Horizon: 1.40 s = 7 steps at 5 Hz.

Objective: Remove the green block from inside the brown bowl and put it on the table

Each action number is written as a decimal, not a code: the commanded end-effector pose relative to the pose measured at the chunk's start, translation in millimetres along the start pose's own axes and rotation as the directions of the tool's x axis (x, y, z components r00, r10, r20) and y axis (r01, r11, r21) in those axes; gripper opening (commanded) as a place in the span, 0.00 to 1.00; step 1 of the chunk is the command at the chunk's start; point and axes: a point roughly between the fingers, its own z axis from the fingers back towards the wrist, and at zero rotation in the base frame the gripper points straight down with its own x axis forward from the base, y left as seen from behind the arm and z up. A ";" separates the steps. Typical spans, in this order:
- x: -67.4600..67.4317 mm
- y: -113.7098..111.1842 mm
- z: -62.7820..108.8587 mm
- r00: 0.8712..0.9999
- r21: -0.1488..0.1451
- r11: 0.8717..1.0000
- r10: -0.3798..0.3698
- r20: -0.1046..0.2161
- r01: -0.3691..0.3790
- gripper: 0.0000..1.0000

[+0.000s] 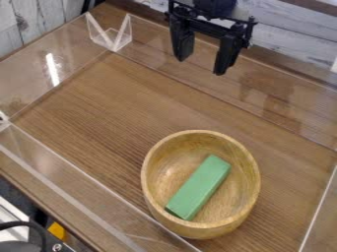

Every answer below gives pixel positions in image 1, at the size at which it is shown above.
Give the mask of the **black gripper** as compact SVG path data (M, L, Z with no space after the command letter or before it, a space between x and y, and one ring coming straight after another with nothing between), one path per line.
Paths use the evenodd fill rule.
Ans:
M218 76L234 65L241 45L243 48L250 46L258 24L257 19L237 5L238 0L168 0L166 19L174 55L179 61L184 61L194 53L194 32L220 38L212 67Z

